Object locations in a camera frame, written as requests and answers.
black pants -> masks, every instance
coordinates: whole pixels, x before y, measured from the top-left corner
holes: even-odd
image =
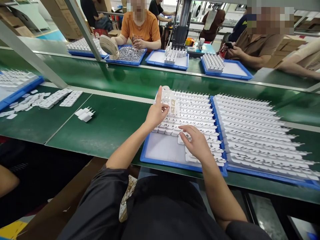
[[[0,228],[30,213],[58,194],[92,156],[41,144],[9,140],[0,146],[0,164],[8,169],[26,165],[14,174],[20,184],[0,198]]]

white power adapter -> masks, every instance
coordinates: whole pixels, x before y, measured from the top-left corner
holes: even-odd
[[[82,113],[78,118],[81,120],[81,121],[84,121],[84,122],[88,122],[91,118],[92,118],[92,116],[93,116],[93,114],[94,114],[95,112],[84,112],[84,113]]]

hand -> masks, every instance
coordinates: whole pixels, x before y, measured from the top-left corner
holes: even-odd
[[[180,132],[182,141],[193,156],[195,156],[200,162],[213,158],[205,136],[196,127],[186,125],[179,126],[179,128],[184,132],[189,133],[191,136],[192,140],[189,142],[186,135]]]
[[[169,112],[169,106],[161,103],[162,86],[159,87],[156,103],[151,105],[144,124],[150,131],[156,128],[167,116]]]
[[[222,48],[223,48],[223,51],[224,52],[226,52],[229,48],[228,48],[228,46],[224,43],[223,45],[222,45]]]
[[[244,52],[241,48],[233,46],[233,49],[228,49],[228,54],[232,57],[241,57]]]
[[[144,49],[147,48],[147,42],[142,39],[136,39],[133,41],[133,47],[135,49]]]

cable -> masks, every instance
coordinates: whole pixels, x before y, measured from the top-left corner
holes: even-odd
[[[179,3],[179,1],[177,2],[177,6],[176,6],[176,15],[175,15],[175,17],[174,17],[174,23],[173,23],[173,27],[172,27],[172,31],[171,31],[171,33],[170,33],[170,38],[169,38],[169,41],[168,41],[168,43],[167,43],[167,46],[166,46],[166,48],[169,46],[169,42],[170,42],[170,40],[171,40],[171,35],[172,35],[172,33],[173,33],[173,31],[174,31],[174,27],[175,27],[175,25],[176,25],[176,20],[177,20],[177,16],[178,16],[178,5],[179,5],[180,3]]]

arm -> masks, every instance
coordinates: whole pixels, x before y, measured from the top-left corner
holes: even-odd
[[[173,16],[173,15],[176,15],[176,12],[166,12],[166,11],[163,11],[163,12],[162,12],[162,15],[164,15],[164,16]]]
[[[169,106],[161,103],[161,94],[160,86],[156,103],[150,107],[146,121],[111,155],[106,163],[107,168],[128,168],[147,135],[165,119]]]
[[[122,34],[120,34],[120,36],[118,37],[112,37],[111,39],[114,40],[117,43],[117,45],[124,45],[128,41],[128,38],[126,38]]]
[[[293,53],[290,57],[285,59],[283,63],[279,65],[278,69],[302,77],[320,79],[320,73],[305,69],[304,67],[297,64],[306,57],[318,51],[320,51],[320,38],[317,38],[316,40],[308,43],[304,48],[301,48],[295,53]]]
[[[202,164],[207,198],[217,223],[226,230],[231,221],[247,222],[243,210],[220,173],[204,135],[194,126],[180,126],[179,128],[189,133],[192,138],[192,141],[189,142],[188,138],[182,132],[180,133],[188,150]]]
[[[234,49],[228,49],[228,56],[238,57],[240,61],[255,70],[259,70],[270,60],[271,55],[263,55],[260,57],[252,57],[242,51],[241,48],[233,46]]]
[[[157,19],[161,22],[171,22],[172,19],[171,18],[164,18],[162,17],[160,14],[157,16]]]
[[[103,15],[103,13],[99,13],[98,17],[96,17],[94,15],[93,15],[93,17],[94,17],[94,20],[99,21],[101,18],[104,17],[104,15]]]
[[[283,63],[281,63],[277,69],[282,70],[286,73],[298,75],[301,77],[310,77],[317,80],[320,80],[320,72],[315,72],[309,69],[301,67],[299,64],[296,64],[297,56],[291,56]]]
[[[19,183],[20,180],[16,175],[0,165],[0,198],[15,189]]]

